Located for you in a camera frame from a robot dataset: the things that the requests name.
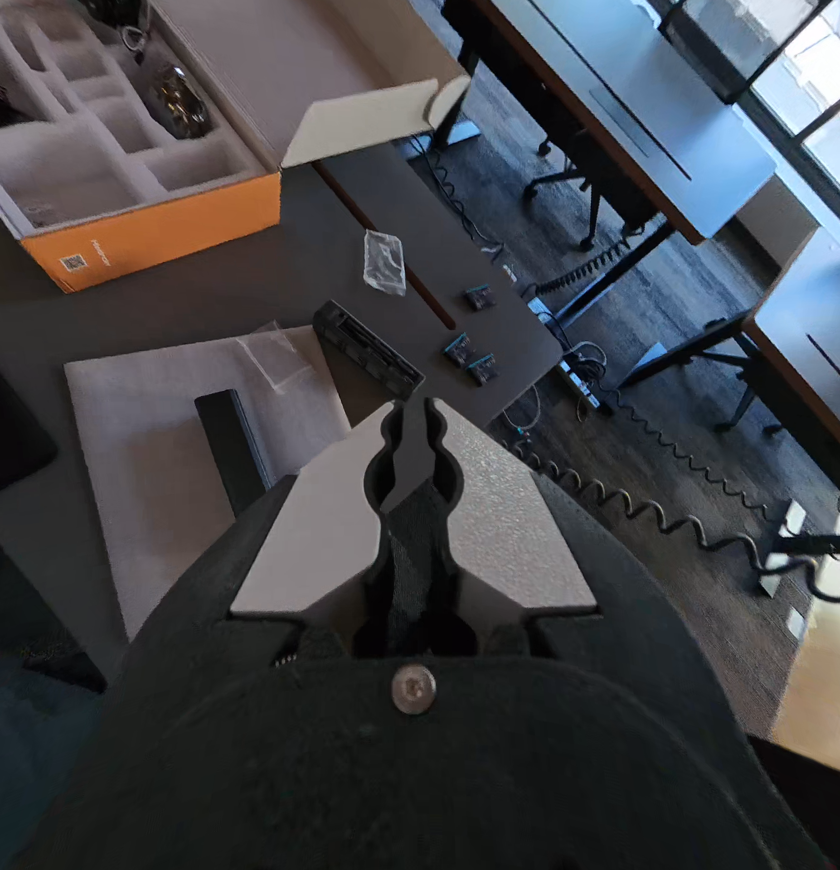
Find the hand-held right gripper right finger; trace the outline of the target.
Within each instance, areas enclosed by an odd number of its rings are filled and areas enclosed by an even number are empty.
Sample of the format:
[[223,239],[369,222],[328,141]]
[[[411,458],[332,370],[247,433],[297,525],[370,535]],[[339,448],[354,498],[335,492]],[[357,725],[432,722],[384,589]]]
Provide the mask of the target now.
[[485,647],[498,629],[595,614],[598,603],[534,473],[440,398],[424,401],[442,499],[433,613]]

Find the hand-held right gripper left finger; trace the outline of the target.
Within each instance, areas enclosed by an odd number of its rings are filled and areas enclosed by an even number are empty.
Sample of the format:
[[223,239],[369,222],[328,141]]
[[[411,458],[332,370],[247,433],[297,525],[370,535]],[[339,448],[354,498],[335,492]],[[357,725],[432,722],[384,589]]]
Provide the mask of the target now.
[[369,620],[364,578],[385,560],[382,501],[404,403],[390,401],[298,473],[230,606],[234,619],[324,628],[352,651]]

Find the dark desk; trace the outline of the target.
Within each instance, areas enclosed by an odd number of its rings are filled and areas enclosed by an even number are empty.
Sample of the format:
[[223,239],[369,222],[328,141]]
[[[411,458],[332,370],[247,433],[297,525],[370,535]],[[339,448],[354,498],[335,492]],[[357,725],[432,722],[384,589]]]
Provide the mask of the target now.
[[[397,236],[404,297],[363,281],[366,230]],[[462,293],[489,285],[497,306]],[[0,229],[0,372],[55,441],[56,458],[0,492],[0,547],[106,681],[128,641],[114,592],[63,366],[226,338],[276,320],[310,324],[333,299],[425,374],[423,390],[485,427],[559,361],[561,349],[511,281],[392,145],[286,170],[282,222],[196,255],[61,293]],[[467,332],[477,386],[443,348]]]

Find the grey desk with brown edge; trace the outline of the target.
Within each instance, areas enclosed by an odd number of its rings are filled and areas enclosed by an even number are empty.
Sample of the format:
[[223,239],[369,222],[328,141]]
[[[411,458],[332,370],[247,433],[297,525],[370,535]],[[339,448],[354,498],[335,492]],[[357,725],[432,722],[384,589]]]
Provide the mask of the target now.
[[743,332],[840,444],[840,245],[817,230]]
[[714,237],[774,174],[769,151],[632,2],[444,2],[478,63],[546,134],[587,131],[692,245]]

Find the black rectangular bar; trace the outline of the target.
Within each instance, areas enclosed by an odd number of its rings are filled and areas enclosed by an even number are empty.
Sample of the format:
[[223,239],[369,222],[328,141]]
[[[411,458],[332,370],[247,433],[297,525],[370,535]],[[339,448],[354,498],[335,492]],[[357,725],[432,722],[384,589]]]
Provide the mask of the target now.
[[194,406],[233,516],[271,488],[271,481],[237,390],[196,397]]

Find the white power strip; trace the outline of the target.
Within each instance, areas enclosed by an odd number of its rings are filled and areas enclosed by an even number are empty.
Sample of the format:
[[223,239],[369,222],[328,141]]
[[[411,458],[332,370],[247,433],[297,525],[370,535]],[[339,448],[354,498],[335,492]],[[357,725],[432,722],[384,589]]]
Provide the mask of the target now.
[[605,401],[598,378],[594,377],[604,374],[601,363],[565,356],[556,371],[577,400],[578,419],[586,418],[591,411],[607,418],[613,416],[614,409]]

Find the white foam sheet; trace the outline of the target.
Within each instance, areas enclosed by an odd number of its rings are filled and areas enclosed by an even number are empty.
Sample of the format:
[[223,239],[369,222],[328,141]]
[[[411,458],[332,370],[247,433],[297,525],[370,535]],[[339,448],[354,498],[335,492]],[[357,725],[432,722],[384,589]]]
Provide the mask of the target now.
[[129,639],[234,521],[196,397],[238,391],[271,483],[348,434],[313,328],[284,332],[316,371],[286,395],[271,391],[234,338],[65,364]]

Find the empty clear plastic bag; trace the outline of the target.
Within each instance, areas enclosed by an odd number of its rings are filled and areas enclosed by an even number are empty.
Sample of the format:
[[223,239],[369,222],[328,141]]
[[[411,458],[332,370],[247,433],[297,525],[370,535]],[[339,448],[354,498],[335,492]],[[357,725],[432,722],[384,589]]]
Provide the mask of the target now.
[[397,236],[366,230],[363,252],[363,281],[384,294],[404,297],[407,276],[403,243]]
[[297,350],[275,320],[233,339],[251,369],[259,373],[272,392],[286,395],[312,380],[316,371]]

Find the black rectangular plastic module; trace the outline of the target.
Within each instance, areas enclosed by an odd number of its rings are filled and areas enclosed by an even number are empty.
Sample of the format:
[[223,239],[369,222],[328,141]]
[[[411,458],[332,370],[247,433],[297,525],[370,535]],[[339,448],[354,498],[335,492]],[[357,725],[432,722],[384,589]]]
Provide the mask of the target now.
[[319,338],[360,366],[394,397],[405,401],[423,385],[425,375],[402,354],[333,300],[318,309],[312,320]]

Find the orange cardboard box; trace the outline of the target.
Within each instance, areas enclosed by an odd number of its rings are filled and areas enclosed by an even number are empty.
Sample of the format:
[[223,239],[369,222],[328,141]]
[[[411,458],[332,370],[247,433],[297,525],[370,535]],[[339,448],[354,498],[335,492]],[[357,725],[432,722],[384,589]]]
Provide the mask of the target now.
[[24,239],[1,219],[66,293],[273,227],[284,169],[436,131],[469,89],[410,2],[151,3],[269,173]]

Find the black office chair base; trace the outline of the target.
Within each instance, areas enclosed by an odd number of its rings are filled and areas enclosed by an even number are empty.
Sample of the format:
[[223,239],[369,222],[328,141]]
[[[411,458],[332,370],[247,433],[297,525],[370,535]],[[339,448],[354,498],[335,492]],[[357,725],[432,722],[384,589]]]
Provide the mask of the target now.
[[600,190],[592,179],[592,174],[586,172],[590,168],[592,158],[596,155],[597,144],[588,131],[583,129],[571,136],[564,146],[561,146],[561,150],[565,156],[563,169],[531,180],[523,189],[523,201],[533,200],[543,186],[580,180],[581,191],[588,191],[590,195],[588,232],[579,244],[579,250],[586,253],[595,245],[602,198]]

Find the white foam insert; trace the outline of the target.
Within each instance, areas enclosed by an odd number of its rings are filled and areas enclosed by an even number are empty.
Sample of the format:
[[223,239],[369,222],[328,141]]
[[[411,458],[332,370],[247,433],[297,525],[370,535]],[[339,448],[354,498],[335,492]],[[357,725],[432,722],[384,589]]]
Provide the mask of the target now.
[[[22,117],[0,129],[0,216],[24,239],[269,173],[155,24],[138,65],[80,2],[0,2],[0,84]],[[214,128],[172,137],[141,93],[179,67]]]

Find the shiny dark metal part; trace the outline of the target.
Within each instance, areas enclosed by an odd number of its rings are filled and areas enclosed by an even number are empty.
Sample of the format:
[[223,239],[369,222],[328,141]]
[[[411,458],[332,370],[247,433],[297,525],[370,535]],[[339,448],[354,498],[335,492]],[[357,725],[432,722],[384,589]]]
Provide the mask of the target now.
[[174,64],[159,64],[141,97],[151,117],[175,139],[200,139],[214,127],[208,105]]
[[149,38],[150,3],[148,1],[80,1],[87,14],[115,30],[132,59],[142,65]]

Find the large glass window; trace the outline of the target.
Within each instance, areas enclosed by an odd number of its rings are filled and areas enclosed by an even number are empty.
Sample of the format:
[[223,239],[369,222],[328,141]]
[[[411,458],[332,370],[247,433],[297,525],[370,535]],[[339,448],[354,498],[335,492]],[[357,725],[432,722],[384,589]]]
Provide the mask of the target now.
[[651,4],[661,34],[840,221],[840,1]]

